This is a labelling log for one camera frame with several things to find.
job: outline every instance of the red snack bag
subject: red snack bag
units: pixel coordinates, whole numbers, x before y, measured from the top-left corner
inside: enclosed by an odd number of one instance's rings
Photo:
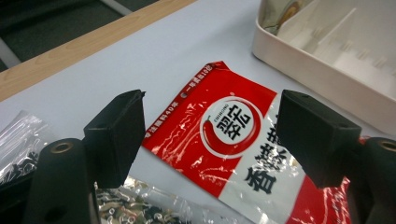
[[[224,62],[209,63],[143,146],[255,223],[349,222],[344,186],[316,189],[277,139],[279,97]]]

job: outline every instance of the plastic wrapper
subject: plastic wrapper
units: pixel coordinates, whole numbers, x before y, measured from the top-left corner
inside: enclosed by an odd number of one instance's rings
[[[35,170],[40,150],[52,140],[42,119],[22,111],[0,132],[0,184]]]
[[[284,22],[297,14],[312,0],[266,0],[263,2],[266,7],[262,18],[262,28],[276,35]]]
[[[102,223],[246,223],[242,217],[220,216],[130,176],[118,189],[96,189],[96,198]]]
[[[276,136],[280,94],[223,62],[199,71],[143,146],[254,223],[349,223],[347,185],[317,189]]]

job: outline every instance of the wooden table edge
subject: wooden table edge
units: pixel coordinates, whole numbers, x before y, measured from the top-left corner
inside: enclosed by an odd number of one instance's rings
[[[0,73],[0,102],[195,0],[160,0]]]

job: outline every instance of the white storage box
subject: white storage box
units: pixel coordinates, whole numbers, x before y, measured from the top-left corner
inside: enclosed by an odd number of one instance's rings
[[[396,135],[395,11],[395,0],[262,0],[253,53]]]

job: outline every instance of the clear plastic bag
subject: clear plastic bag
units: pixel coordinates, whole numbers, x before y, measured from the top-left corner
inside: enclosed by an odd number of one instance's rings
[[[102,223],[249,223],[224,217],[128,176],[118,189],[96,189]]]
[[[277,35],[280,26],[312,0],[267,0],[264,2],[266,7],[263,13],[262,28],[273,35]]]
[[[39,152],[53,139],[46,122],[22,111],[0,132],[0,185],[35,170]]]

